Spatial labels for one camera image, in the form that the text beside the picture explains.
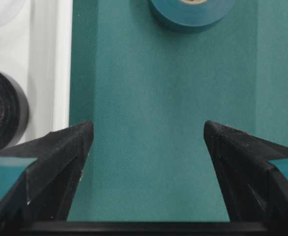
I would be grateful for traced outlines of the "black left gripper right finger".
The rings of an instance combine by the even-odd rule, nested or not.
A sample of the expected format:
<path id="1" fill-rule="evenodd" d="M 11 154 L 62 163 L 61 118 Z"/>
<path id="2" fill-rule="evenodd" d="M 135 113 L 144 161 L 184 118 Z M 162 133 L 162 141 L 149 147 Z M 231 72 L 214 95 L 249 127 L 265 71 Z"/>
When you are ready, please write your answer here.
<path id="1" fill-rule="evenodd" d="M 203 137 L 230 221 L 288 231 L 288 147 L 210 120 Z"/>

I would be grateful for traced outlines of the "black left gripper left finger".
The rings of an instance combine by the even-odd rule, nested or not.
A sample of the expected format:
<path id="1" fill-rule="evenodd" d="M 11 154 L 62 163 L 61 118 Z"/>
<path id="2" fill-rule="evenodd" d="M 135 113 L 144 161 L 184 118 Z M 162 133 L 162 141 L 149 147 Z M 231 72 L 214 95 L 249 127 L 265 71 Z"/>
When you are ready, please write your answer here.
<path id="1" fill-rule="evenodd" d="M 0 150 L 0 229 L 66 220 L 92 142 L 85 121 Z"/>

